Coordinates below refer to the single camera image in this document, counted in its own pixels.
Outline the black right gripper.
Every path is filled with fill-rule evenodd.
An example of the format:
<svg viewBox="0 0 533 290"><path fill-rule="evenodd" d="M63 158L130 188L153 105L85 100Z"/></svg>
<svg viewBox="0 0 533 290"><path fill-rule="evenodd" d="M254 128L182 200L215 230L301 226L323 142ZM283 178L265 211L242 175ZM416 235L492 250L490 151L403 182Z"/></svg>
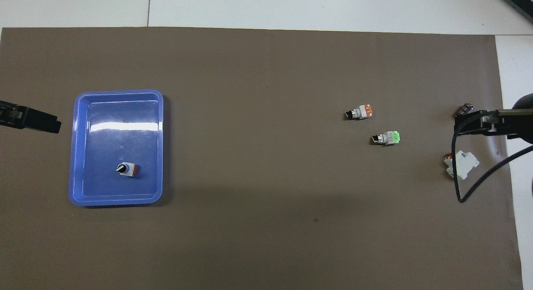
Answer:
<svg viewBox="0 0 533 290"><path fill-rule="evenodd" d="M528 94L518 99L512 109L533 109L533 94ZM508 134L510 128L504 123L504 118L511 114L510 110L480 110L455 118L454 136L485 135L497 136ZM518 118L519 138L533 144L532 115Z"/></svg>

